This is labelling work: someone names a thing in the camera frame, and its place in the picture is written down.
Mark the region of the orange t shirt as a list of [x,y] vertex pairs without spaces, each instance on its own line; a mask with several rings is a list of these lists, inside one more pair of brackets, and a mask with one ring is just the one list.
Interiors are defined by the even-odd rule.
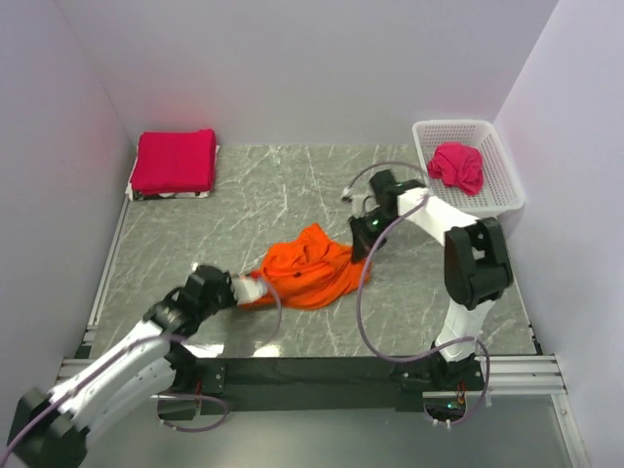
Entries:
[[355,291],[368,280],[365,263],[351,261],[352,248],[332,240],[313,223],[289,242],[272,245],[260,266],[250,273],[269,283],[284,307],[316,310]]

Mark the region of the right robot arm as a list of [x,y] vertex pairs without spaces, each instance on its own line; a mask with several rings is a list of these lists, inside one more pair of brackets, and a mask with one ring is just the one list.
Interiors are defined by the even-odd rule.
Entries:
[[477,218],[453,207],[419,180],[399,182],[386,163],[375,170],[370,178],[374,208],[349,218],[351,261],[370,270],[373,256],[404,221],[443,247],[449,306],[442,330],[430,350],[393,361],[423,363],[434,385],[453,385],[469,374],[476,352],[486,348],[479,339],[485,318],[514,282],[502,227],[494,217]]

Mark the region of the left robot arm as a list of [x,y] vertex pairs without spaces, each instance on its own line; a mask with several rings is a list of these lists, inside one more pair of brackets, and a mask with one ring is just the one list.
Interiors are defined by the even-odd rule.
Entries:
[[228,272],[198,266],[115,346],[48,391],[33,388],[17,404],[3,462],[28,467],[77,467],[92,445],[150,397],[171,391],[191,404],[203,400],[203,375],[186,347],[190,336],[241,298]]

